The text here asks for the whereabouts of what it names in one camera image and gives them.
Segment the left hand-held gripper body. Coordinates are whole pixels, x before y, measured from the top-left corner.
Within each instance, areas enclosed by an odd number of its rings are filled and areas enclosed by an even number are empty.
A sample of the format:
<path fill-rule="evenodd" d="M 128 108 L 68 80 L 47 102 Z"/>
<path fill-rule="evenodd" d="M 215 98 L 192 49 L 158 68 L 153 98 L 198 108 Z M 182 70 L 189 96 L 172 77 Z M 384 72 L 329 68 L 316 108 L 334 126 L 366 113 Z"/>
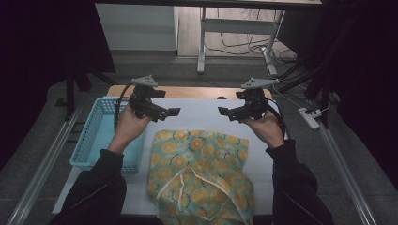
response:
<path fill-rule="evenodd" d="M 134 109 L 134 113 L 138 118 L 150 117 L 156 119 L 165 110 L 163 107 L 152 102 L 152 98 L 164 98 L 166 92 L 156 90 L 158 84 L 151 75 L 142 78 L 132 79 L 130 81 L 134 85 L 132 94 L 130 95 L 130 106 Z"/>

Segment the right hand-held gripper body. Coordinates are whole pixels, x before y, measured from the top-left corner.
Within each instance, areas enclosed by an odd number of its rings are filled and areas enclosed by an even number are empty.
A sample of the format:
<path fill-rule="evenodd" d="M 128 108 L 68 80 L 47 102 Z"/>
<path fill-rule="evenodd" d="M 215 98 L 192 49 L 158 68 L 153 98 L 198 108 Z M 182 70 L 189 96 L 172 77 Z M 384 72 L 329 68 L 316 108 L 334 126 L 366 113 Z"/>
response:
<path fill-rule="evenodd" d="M 269 106 L 268 98 L 264 94 L 265 87 L 270 87 L 278 82 L 278 80 L 250 78 L 242 84 L 243 92 L 237 92 L 237 98 L 244 99 L 245 103 L 237 112 L 236 119 L 238 121 L 249 118 L 259 120 L 264 113 L 270 111 L 277 120 L 280 120 L 279 114 L 274 108 Z"/>

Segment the light blue plastic basket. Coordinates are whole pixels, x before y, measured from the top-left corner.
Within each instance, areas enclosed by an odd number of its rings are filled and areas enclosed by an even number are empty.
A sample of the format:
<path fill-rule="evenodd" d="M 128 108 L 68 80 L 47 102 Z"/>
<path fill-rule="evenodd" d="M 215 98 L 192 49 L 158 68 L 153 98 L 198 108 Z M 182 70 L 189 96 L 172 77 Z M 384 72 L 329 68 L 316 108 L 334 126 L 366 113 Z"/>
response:
<path fill-rule="evenodd" d="M 108 146 L 115 133 L 116 99 L 99 97 L 85 121 L 81 136 L 69 163 L 83 171 L 93 168 L 100 157 L 100 150 Z M 132 141 L 124 151 L 123 173 L 138 173 L 144 150 L 145 132 Z"/>

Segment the orange slice print bag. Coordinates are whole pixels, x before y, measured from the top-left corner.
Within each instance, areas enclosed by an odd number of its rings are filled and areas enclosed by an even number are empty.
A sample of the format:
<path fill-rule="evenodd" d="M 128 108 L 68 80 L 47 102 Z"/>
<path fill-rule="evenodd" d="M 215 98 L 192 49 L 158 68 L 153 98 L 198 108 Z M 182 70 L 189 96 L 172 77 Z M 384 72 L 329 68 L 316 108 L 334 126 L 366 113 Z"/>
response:
<path fill-rule="evenodd" d="M 155 134 L 148 195 L 163 225 L 253 225 L 249 141 L 208 130 Z"/>

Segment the person's right hand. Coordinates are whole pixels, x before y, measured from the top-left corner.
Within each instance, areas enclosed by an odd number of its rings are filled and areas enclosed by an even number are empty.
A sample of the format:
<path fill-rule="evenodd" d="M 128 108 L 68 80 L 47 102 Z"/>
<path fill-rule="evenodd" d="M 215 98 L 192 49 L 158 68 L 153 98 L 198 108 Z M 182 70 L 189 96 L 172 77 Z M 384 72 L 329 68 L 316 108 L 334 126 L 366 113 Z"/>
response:
<path fill-rule="evenodd" d="M 267 111 L 261 119 L 245 119 L 242 123 L 249 126 L 254 134 L 269 148 L 273 149 L 284 144 L 283 133 L 276 116 Z"/>

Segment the person's left hand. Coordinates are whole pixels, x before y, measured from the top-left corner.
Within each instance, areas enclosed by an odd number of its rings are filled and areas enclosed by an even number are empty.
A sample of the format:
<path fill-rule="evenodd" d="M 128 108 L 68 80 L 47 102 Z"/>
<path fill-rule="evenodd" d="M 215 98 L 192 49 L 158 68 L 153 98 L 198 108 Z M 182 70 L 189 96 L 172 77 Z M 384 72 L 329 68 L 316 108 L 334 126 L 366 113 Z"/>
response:
<path fill-rule="evenodd" d="M 130 142 L 144 132 L 150 121 L 150 117 L 138 118 L 133 109 L 127 105 L 119 115 L 115 135 L 107 149 L 113 153 L 122 155 Z"/>

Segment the white table mat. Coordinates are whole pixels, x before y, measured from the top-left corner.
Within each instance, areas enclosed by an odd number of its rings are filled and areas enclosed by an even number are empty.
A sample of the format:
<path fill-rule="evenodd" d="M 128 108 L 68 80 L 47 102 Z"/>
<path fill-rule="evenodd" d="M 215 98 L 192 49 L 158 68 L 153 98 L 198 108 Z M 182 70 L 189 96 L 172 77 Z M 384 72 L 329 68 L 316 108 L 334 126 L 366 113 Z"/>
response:
<path fill-rule="evenodd" d="M 218 108 L 235 108 L 241 106 L 241 100 L 231 99 L 193 99 L 193 98 L 156 98 L 156 104 L 164 108 L 180 109 L 176 117 L 168 117 L 157 123 L 151 122 L 145 130 L 145 142 L 139 172 L 126 173 L 127 195 L 123 206 L 124 215 L 154 216 L 157 207 L 147 194 L 149 164 L 152 143 L 155 133 L 163 129 L 183 130 L 200 129 L 219 131 L 249 141 L 249 150 L 243 173 L 253 182 L 254 213 L 269 215 L 272 212 L 272 164 L 273 160 L 266 153 L 266 144 L 260 141 L 253 131 L 237 121 L 219 114 Z"/>

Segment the white power strip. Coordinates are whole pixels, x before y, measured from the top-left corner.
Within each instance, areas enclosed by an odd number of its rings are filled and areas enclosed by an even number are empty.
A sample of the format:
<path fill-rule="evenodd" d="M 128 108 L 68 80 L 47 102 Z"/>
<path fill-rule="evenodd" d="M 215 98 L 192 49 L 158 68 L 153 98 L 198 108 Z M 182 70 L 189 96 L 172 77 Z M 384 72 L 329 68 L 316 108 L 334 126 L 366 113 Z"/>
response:
<path fill-rule="evenodd" d="M 320 110 L 309 110 L 306 108 L 299 108 L 298 112 L 311 129 L 319 128 L 319 124 L 316 121 L 316 118 L 321 115 Z"/>

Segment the black metal stand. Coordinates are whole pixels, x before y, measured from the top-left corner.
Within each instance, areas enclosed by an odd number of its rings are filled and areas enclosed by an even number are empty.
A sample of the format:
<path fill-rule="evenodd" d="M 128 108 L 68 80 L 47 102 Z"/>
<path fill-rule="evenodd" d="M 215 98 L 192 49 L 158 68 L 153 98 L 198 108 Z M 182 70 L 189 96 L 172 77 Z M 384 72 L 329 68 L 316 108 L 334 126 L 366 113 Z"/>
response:
<path fill-rule="evenodd" d="M 65 120 L 68 121 L 75 111 L 75 90 L 74 86 L 77 85 L 80 91 L 88 92 L 92 83 L 88 78 L 88 75 L 92 74 L 101 81 L 109 84 L 116 85 L 116 81 L 106 76 L 103 72 L 98 69 L 89 66 L 88 64 L 82 64 L 79 66 L 71 67 L 67 72 L 66 84 L 67 84 L 67 114 Z"/>
<path fill-rule="evenodd" d="M 321 108 L 325 110 L 329 106 L 331 64 L 356 19 L 351 13 L 287 11 L 279 40 L 298 54 L 298 61 L 283 78 L 297 67 L 304 67 L 304 71 L 298 79 L 278 87 L 277 91 L 283 93 L 310 81 L 304 96 L 313 99 L 322 92 Z"/>

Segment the white cabinet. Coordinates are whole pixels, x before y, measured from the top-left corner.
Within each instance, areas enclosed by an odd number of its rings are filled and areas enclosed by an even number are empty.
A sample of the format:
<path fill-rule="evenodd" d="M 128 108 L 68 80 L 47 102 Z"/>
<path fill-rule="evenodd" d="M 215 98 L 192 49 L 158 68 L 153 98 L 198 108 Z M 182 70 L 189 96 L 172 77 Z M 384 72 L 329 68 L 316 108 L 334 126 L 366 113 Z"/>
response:
<path fill-rule="evenodd" d="M 111 50 L 177 50 L 178 7 L 96 4 L 96 9 Z"/>

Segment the black curtain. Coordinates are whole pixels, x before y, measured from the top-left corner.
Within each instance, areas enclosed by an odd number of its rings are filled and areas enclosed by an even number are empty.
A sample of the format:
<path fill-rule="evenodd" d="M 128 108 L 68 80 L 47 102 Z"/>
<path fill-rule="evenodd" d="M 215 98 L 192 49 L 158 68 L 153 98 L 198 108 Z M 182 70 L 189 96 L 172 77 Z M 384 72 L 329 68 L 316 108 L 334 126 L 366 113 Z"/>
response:
<path fill-rule="evenodd" d="M 55 83 L 115 72 L 98 0 L 0 0 L 0 170 L 46 103 Z"/>
<path fill-rule="evenodd" d="M 331 64 L 338 113 L 398 189 L 398 0 L 321 0 L 310 13 L 357 16 Z"/>

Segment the white metal desk frame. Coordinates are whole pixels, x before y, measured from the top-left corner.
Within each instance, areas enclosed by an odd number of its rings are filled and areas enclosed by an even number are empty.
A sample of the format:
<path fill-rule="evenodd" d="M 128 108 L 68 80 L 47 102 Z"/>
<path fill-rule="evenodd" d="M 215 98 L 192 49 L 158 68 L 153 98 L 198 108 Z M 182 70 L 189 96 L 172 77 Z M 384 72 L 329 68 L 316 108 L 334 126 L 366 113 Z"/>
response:
<path fill-rule="evenodd" d="M 284 11 L 276 10 L 275 19 L 271 21 L 249 21 L 233 19 L 210 19 L 207 17 L 207 8 L 201 8 L 200 15 L 200 42 L 198 49 L 197 73 L 205 72 L 205 37 L 206 33 L 228 33 L 228 34 L 254 34 L 268 35 L 269 41 L 260 50 L 267 63 L 268 73 L 276 75 L 277 70 L 271 58 L 271 51 L 277 34 L 282 24 Z"/>

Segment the aluminium rail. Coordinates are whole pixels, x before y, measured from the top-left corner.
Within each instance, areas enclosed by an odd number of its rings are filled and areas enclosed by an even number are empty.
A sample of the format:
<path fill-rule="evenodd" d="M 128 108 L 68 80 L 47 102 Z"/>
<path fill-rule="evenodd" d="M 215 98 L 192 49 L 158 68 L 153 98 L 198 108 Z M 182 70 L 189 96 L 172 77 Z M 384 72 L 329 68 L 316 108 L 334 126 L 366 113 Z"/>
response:
<path fill-rule="evenodd" d="M 23 225 L 25 223 L 81 111 L 82 106 L 77 106 L 69 120 L 64 122 L 60 130 L 56 133 L 53 142 L 43 160 L 39 163 L 33 178 L 14 208 L 6 225 Z"/>
<path fill-rule="evenodd" d="M 346 163 L 344 156 L 341 153 L 341 149 L 330 132 L 330 129 L 321 124 L 319 127 L 319 133 L 321 134 L 326 147 L 329 149 L 331 158 L 343 180 L 347 193 L 358 212 L 362 224 L 377 225 L 377 221 L 370 208 L 370 205 L 367 203 L 363 192 L 356 182 L 352 172 L 349 170 L 348 164 Z"/>

